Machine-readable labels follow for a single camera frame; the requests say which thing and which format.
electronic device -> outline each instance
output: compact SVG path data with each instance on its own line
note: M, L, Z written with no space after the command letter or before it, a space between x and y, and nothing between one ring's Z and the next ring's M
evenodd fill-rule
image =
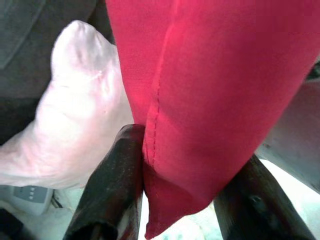
M0 200L17 210L37 216L47 210L52 195L53 189L40 186L0 185Z

red fabric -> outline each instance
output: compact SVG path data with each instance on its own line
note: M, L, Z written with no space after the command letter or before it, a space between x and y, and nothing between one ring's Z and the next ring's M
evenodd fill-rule
M148 239L205 208L320 51L320 1L106 0L143 153Z

gray floor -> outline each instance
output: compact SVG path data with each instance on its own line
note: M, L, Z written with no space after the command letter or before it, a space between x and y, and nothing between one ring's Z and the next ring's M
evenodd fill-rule
M320 195L278 168L263 160L281 187L292 201L295 209L308 225L316 239L320 239ZM58 190L55 197L63 208L55 208L52 204L41 216L32 216L10 207L7 203L0 203L12 212L35 236L36 240L61 240L77 207L83 189ZM148 222L148 200L144 197L141 213L139 240L144 240L145 226ZM217 216L210 204L203 211L189 215L155 240L222 240Z

white surface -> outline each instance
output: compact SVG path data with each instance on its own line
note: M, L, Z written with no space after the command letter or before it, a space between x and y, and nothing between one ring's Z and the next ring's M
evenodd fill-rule
M320 240L320 194L311 190L274 164L263 160L264 165L275 176L288 195L297 212L308 225L316 239ZM83 189L59 190L56 197L65 208L52 205L41 216L30 216L6 205L18 219L36 236L35 240L61 240L70 223ZM143 199L139 240L144 240L148 222L148 200ZM222 240L213 205L203 211L186 216L154 240Z

white device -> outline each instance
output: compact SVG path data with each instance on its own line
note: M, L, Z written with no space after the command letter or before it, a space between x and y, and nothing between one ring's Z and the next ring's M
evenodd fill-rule
M0 185L0 200L32 215L44 213L51 201L53 189L40 186Z

